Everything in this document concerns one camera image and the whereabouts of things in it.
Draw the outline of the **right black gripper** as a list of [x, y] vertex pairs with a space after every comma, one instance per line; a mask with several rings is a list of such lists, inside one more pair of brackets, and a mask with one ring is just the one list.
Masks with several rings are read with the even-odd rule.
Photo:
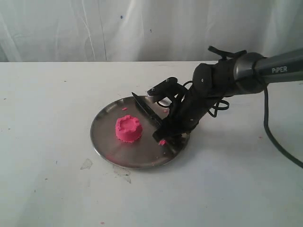
[[192, 131], [207, 113], [213, 118], [217, 116], [221, 99], [221, 91], [214, 93], [206, 88], [199, 90], [192, 84], [176, 111], [170, 111], [167, 122], [163, 122], [152, 137], [160, 142]]

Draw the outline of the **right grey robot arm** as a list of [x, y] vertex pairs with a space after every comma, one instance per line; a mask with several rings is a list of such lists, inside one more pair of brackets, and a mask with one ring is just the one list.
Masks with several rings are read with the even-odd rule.
[[148, 90], [154, 103], [165, 98], [171, 101], [168, 116], [153, 133], [156, 141], [191, 132], [210, 109], [216, 117], [225, 97], [256, 94], [270, 83], [303, 79], [302, 49], [268, 58], [246, 51], [215, 53], [222, 58], [216, 64], [199, 64], [190, 88], [170, 77]]

